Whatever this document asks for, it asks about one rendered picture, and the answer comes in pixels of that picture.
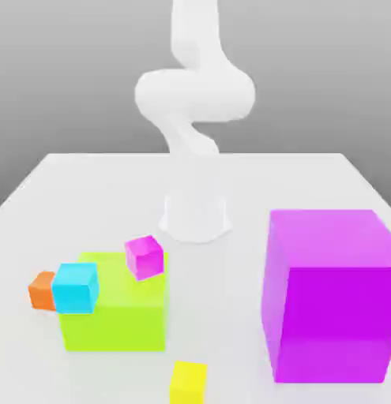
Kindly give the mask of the small magenta cube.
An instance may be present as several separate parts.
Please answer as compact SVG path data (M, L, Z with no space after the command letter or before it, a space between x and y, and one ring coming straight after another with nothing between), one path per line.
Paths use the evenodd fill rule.
M158 241L147 235L125 243L126 265L137 281L164 272L164 251Z

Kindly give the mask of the small cyan cube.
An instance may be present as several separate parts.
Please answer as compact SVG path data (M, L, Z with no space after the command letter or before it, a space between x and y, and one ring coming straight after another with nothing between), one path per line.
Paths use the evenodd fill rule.
M51 291L57 313L93 313L100 293L96 263L61 264L52 281Z

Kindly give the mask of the small orange cube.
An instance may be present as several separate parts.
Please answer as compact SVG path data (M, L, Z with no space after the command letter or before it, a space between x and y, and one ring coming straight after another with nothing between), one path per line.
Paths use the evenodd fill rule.
M34 309L54 311L55 303L51 284L55 277L53 271L40 272L28 286L29 297Z

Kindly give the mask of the small yellow cube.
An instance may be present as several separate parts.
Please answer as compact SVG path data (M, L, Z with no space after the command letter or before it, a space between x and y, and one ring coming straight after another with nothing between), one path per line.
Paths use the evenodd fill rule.
M204 404L208 366L176 361L169 389L170 404Z

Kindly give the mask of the large lime green box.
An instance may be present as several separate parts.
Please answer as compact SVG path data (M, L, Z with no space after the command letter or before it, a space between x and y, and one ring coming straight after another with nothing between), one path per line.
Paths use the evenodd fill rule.
M68 351L163 351L169 305L168 255L164 272L137 281L122 252L83 252L97 264L100 294L90 314L58 316Z

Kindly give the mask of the large purple box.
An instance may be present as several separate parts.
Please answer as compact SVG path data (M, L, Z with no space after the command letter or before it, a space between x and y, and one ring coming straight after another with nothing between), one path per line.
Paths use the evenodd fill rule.
M261 320L277 383L381 383L391 231L367 209L274 209Z

